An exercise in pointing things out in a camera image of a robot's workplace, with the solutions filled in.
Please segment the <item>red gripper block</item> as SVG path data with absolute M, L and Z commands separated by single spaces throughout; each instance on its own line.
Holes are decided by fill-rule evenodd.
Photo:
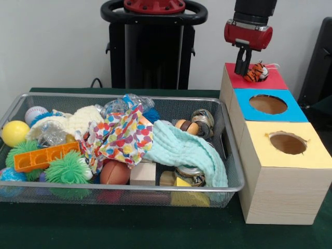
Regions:
M 234 20 L 226 22 L 224 28 L 225 41 L 233 46 L 248 45 L 250 47 L 246 50 L 244 47 L 239 48 L 234 68 L 234 72 L 237 75 L 245 76 L 247 74 L 252 57 L 252 49 L 256 51 L 266 49 L 272 39 L 272 34 L 273 28 L 270 26 L 259 26 Z

